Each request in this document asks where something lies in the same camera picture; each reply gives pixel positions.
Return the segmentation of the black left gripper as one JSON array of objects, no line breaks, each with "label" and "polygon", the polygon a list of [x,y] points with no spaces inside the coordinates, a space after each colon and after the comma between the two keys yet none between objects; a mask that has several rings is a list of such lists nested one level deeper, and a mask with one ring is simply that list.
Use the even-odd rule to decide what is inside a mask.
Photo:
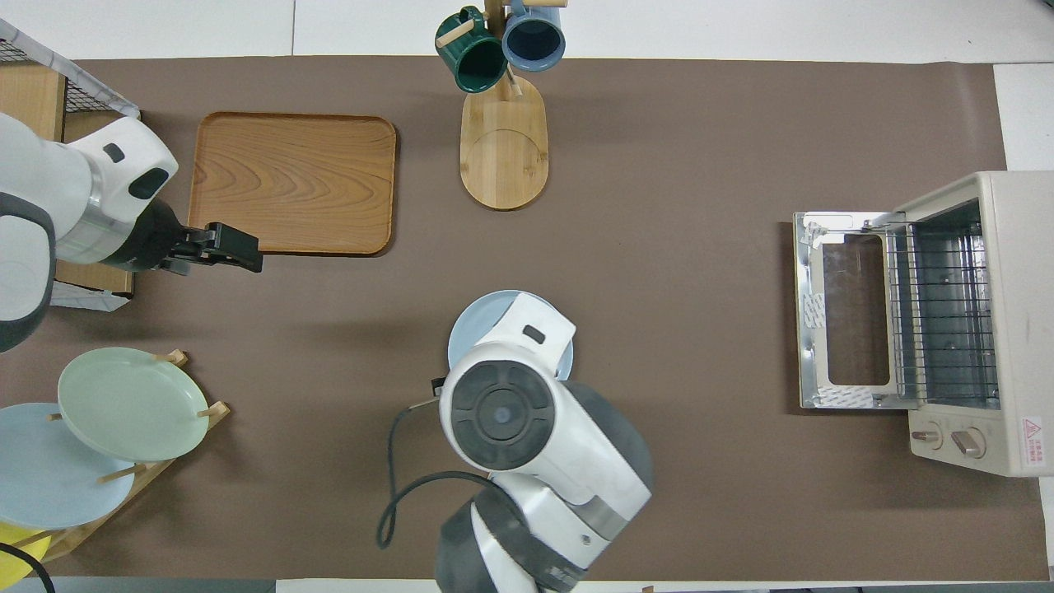
[{"label": "black left gripper", "polygon": [[186,226],[161,260],[161,269],[187,275],[192,265],[237,266],[260,273],[264,255],[259,239],[222,222],[209,222],[203,229]]}]

